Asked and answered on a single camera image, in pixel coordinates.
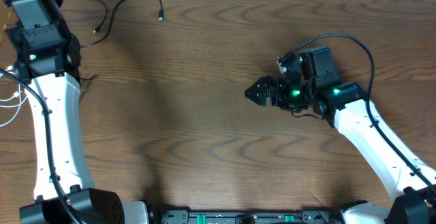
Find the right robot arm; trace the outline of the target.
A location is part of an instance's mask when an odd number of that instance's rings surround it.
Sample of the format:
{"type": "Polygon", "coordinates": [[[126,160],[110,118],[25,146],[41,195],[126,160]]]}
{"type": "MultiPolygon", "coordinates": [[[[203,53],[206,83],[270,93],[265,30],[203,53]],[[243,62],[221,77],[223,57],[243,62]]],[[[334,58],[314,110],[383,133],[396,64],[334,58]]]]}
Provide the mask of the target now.
{"type": "Polygon", "coordinates": [[[268,102],[295,117],[312,109],[344,135],[381,180],[392,206],[357,201],[334,211],[329,223],[434,223],[435,170],[420,160],[389,128],[368,94],[355,82],[344,83],[327,46],[298,53],[292,64],[279,60],[284,78],[264,76],[245,97],[268,102]]]}

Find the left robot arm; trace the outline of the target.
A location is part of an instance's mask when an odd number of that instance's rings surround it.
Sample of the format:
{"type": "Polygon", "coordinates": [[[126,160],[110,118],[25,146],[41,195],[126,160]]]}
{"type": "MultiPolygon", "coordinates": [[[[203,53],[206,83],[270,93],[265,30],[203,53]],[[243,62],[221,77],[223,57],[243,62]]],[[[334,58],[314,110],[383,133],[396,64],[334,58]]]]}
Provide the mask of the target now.
{"type": "Polygon", "coordinates": [[[17,17],[7,36],[17,52],[10,78],[31,106],[37,176],[34,203],[21,223],[141,223],[142,201],[123,202],[97,189],[87,166],[80,126],[80,42],[61,13],[63,0],[3,0],[17,17]]]}

